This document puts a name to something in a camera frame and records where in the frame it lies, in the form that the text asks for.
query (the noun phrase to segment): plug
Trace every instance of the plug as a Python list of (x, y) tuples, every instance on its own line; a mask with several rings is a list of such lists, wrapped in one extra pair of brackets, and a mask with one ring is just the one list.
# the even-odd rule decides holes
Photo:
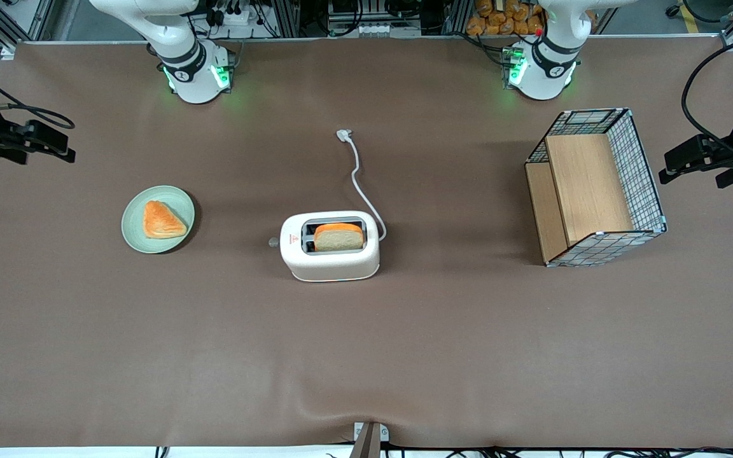
[(335, 133), (335, 136), (338, 137), (338, 140), (341, 140), (342, 142), (346, 142), (352, 133), (353, 133), (352, 130), (349, 130), (348, 128), (342, 128), (341, 130)]

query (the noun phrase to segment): plate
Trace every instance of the plate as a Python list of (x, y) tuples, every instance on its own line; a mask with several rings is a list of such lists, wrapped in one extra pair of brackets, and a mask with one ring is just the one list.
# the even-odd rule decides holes
[[(169, 209), (186, 225), (186, 235), (172, 239), (151, 239), (143, 233), (143, 209), (149, 200), (159, 200), (168, 205)], [(162, 253), (178, 246), (186, 240), (194, 226), (194, 202), (185, 191), (174, 186), (154, 186), (135, 195), (126, 205), (123, 218), (120, 220), (120, 231), (123, 239), (130, 247), (140, 253)]]

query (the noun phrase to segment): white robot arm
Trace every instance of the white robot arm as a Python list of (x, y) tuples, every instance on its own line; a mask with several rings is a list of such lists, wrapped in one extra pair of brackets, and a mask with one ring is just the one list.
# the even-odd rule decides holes
[(149, 41), (163, 61), (169, 86), (190, 104), (211, 101), (230, 90), (233, 54), (210, 40), (198, 40), (181, 15), (199, 0), (90, 0), (101, 12), (119, 18)]
[(508, 83), (524, 95), (547, 101), (558, 96), (576, 67), (576, 56), (590, 36), (587, 10), (617, 8), (636, 0), (540, 0), (547, 14), (542, 35), (513, 46)]

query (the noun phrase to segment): wooden panel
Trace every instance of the wooden panel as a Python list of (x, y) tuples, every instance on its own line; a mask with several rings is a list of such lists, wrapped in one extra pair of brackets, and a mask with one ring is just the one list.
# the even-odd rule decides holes
[(541, 258), (547, 263), (568, 248), (559, 201), (556, 198), (556, 186), (553, 184), (553, 173), (547, 162), (525, 164), (524, 170), (527, 187), (530, 188), (533, 216), (536, 217)]
[(593, 232), (633, 230), (607, 135), (545, 140), (568, 245)]

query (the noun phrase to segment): white power cord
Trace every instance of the white power cord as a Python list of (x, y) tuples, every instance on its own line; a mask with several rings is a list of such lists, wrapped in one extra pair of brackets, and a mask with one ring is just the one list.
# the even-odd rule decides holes
[(378, 223), (380, 223), (380, 229), (382, 233), (380, 237), (378, 238), (378, 241), (382, 241), (386, 238), (386, 224), (384, 224), (383, 218), (380, 217), (375, 207), (372, 206), (372, 202), (370, 202), (369, 199), (367, 199), (367, 196), (364, 195), (364, 191), (361, 191), (361, 186), (358, 185), (358, 180), (355, 179), (355, 174), (357, 174), (358, 169), (361, 168), (361, 160), (358, 159), (358, 148), (355, 148), (355, 143), (349, 137), (350, 134), (352, 134), (352, 130), (349, 130), (348, 128), (342, 128), (341, 130), (335, 133), (335, 136), (338, 137), (338, 140), (349, 143), (349, 145), (353, 147), (353, 154), (355, 154), (355, 168), (353, 169), (353, 173), (350, 174), (350, 176), (353, 179), (353, 185), (355, 186), (355, 191), (358, 191), (358, 194), (361, 195), (361, 199), (363, 199), (364, 202), (366, 202), (366, 205), (369, 206), (369, 209), (372, 211), (372, 214), (375, 215), (375, 218), (378, 220)]

